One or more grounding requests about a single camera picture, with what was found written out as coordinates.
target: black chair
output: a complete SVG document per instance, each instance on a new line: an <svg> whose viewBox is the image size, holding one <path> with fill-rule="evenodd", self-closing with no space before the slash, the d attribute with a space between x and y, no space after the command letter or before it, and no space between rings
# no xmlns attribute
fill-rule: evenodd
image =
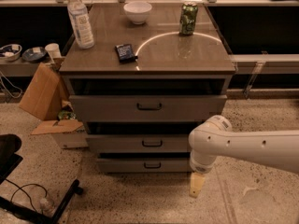
<svg viewBox="0 0 299 224"><path fill-rule="evenodd" d="M11 172L19 165L22 161L22 157L15 154L21 147L21 139L15 134L0 135L0 185L4 180L11 174ZM65 194L63 200L57 207L53 217L46 217L36 211L33 211L27 207L19 204L10 202L0 197L0 208L7 210L12 213L15 217L30 221L38 224L54 224L57 223L69 201L76 193L81 195L83 189L79 186L79 181L75 180L68 192Z"/></svg>

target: soda can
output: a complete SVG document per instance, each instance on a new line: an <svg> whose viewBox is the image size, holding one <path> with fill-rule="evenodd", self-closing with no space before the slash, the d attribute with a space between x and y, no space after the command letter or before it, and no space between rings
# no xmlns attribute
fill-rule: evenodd
<svg viewBox="0 0 299 224"><path fill-rule="evenodd" d="M195 30L198 6L194 2L185 2L181 8L179 33L192 35Z"/></svg>

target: bowl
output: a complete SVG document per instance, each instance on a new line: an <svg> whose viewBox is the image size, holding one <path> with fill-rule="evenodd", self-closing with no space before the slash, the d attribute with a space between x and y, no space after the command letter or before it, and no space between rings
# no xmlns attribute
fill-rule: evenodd
<svg viewBox="0 0 299 224"><path fill-rule="evenodd" d="M45 58L46 55L47 52L44 48L36 47L26 50L22 54L22 58L29 63L39 63Z"/></svg>
<svg viewBox="0 0 299 224"><path fill-rule="evenodd" d="M0 59L5 61L16 61L21 55L21 45L9 44L0 48Z"/></svg>
<svg viewBox="0 0 299 224"><path fill-rule="evenodd" d="M124 13L133 24L143 24L150 15L152 6L147 2L135 1L127 3L123 9Z"/></svg>

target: white cable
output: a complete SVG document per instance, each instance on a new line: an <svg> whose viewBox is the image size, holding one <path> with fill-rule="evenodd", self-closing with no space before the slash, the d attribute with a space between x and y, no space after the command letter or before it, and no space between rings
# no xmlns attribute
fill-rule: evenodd
<svg viewBox="0 0 299 224"><path fill-rule="evenodd" d="M18 95L16 95L16 96L13 95L13 94L8 90L8 88L6 87L6 85L4 84L2 78L4 78L4 79L5 79L5 80L6 80L6 81L7 81L13 88L19 90L20 93L19 93ZM17 86L14 86L14 85L9 81L9 79L8 79L6 76L3 75L3 73L2 73L1 71L0 71L0 85L3 86L4 90L5 90L5 91L6 91L12 98L18 99L18 98L21 97L22 89L19 88L19 87L17 87Z"/></svg>

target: open cardboard box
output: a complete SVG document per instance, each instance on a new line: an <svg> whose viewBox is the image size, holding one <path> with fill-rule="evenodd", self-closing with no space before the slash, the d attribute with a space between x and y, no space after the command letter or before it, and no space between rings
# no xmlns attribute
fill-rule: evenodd
<svg viewBox="0 0 299 224"><path fill-rule="evenodd" d="M59 73L41 63L21 98L19 107L43 120L32 131L32 135L51 133L61 147L86 147L82 122L76 119L57 120L63 103L68 101L68 96Z"/></svg>

